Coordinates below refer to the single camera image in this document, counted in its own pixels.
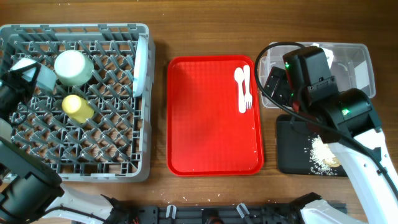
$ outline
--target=wooden surface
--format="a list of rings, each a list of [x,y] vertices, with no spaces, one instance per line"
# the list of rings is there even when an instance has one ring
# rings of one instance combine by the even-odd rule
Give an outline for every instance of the wooden surface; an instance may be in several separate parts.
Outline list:
[[[179,178],[165,163],[166,68],[183,55],[245,54],[253,60],[275,41],[362,43],[370,51],[376,97],[389,153],[398,167],[398,21],[396,1],[36,1],[0,3],[0,24],[143,22],[156,44],[152,89],[150,177],[138,184],[67,185],[140,205],[232,205],[289,202],[309,192],[347,203],[349,214],[366,220],[347,178],[285,175],[276,168],[277,109],[261,108],[265,165],[244,177]],[[61,219],[38,223],[69,223]]]

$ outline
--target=white cup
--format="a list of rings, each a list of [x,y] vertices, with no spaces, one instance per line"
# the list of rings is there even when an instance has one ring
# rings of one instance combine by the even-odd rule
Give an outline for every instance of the white cup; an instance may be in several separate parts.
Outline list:
[[[67,50],[58,55],[54,69],[62,84],[82,85],[93,75],[91,71],[94,69],[94,64],[81,52]]]
[[[36,61],[29,58],[21,58],[14,66],[11,67],[10,70],[24,68],[28,65],[32,65],[33,63],[36,63]],[[36,85],[43,90],[53,91],[55,87],[55,81],[57,81],[57,76],[51,69],[42,64],[40,65],[41,69],[36,79]],[[22,77],[29,82],[32,80],[34,73],[35,69],[29,69],[28,71],[22,73]]]

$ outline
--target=dish rack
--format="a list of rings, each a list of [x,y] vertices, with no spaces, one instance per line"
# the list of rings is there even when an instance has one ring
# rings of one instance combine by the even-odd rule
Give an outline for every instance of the dish rack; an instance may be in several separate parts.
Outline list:
[[[148,64],[142,96],[132,96],[132,74],[139,36],[148,41]],[[155,44],[145,24],[5,25],[0,28],[0,73],[20,58],[54,70],[57,56],[77,50],[95,65],[82,86],[58,80],[52,93],[36,89],[26,106],[10,119],[11,140],[38,157],[63,180],[140,182],[150,171],[150,98],[154,82]],[[62,111],[69,94],[86,99],[95,114],[80,124]],[[9,174],[5,181],[16,175]]]

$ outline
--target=transparent container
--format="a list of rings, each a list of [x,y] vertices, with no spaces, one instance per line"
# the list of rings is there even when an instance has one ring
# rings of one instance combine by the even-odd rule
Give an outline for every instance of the transparent container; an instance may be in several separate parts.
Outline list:
[[[311,46],[314,42],[301,42],[301,44]],[[372,62],[368,48],[365,45],[320,42],[316,44],[319,44],[319,47],[333,51],[334,58],[330,72],[336,78],[339,91],[358,88],[364,91],[369,98],[374,97],[376,88],[374,86]],[[284,69],[282,56],[298,48],[296,46],[282,45],[268,50],[267,55],[261,58],[259,65],[261,85],[264,85],[267,81],[272,67]],[[266,108],[277,108],[265,96],[262,96],[261,100]]]

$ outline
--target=yellow object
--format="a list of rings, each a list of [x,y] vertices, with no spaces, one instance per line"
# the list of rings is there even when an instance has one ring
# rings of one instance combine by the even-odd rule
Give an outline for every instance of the yellow object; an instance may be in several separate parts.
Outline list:
[[[76,95],[69,95],[62,101],[64,112],[79,123],[86,122],[87,118],[92,118],[94,110],[88,106],[88,102]]]

